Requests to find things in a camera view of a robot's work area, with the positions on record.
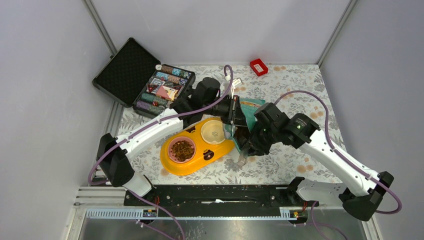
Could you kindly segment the green dog food bag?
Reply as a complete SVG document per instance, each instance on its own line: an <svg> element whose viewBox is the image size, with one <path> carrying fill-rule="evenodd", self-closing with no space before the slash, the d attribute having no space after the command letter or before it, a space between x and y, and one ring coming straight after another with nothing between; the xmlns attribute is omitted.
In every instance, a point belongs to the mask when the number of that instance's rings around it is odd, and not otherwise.
<svg viewBox="0 0 424 240"><path fill-rule="evenodd" d="M256 125L257 119L254 113L266 103L264 99L244 98L239 96L226 97L222 103L228 105L228 113L221 118L224 131L229 140L232 140L238 152L247 150L247 155L260 156L261 151L255 149L249 138Z"/></svg>

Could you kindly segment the clear plastic scoop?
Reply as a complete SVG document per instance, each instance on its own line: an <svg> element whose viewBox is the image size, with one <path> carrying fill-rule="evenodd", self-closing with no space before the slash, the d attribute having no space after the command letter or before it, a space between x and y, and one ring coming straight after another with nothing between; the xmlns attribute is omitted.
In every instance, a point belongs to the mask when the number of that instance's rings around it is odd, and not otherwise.
<svg viewBox="0 0 424 240"><path fill-rule="evenodd" d="M238 157L238 160L237 160L238 166L243 167L247 163L248 153L249 153L249 150L247 148L242 149L239 152L239 157Z"/></svg>

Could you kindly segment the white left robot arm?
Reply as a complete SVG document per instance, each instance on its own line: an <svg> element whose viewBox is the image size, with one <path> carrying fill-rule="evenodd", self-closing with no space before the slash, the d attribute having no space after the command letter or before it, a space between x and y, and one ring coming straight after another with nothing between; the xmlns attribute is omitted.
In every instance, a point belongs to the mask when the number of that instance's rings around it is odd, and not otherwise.
<svg viewBox="0 0 424 240"><path fill-rule="evenodd" d="M212 83L216 80L204 78L191 93L191 98L177 99L170 108L166 108L133 132L117 137L113 137L110 133L103 135L99 142L97 161L89 175L92 176L100 167L106 179L100 181L89 179L89 184L124 187L136 192L135 197L142 205L152 204L155 200L153 185L144 175L135 172L130 161L158 140L199 122L204 115L220 118L227 116L233 107L225 101L233 94L233 87L237 87L242 81L231 75L227 75L225 79L223 94L219 98L213 96L210 104L206 104L206 91L212 88Z"/></svg>

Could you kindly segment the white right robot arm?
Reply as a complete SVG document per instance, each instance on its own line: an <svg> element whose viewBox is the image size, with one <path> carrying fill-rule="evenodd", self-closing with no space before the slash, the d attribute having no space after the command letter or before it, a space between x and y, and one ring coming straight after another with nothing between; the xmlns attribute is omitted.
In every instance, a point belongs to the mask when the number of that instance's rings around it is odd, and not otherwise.
<svg viewBox="0 0 424 240"><path fill-rule="evenodd" d="M254 117L257 122L248 141L254 150L267 155L273 144L291 146L319 161L341 180L341 183L317 182L297 176L286 190L291 205L317 201L341 206L352 217L365 222L377 212L394 181L390 173L376 172L336 145L331 146L325 131L303 113L290 118L275 104L267 102L255 111Z"/></svg>

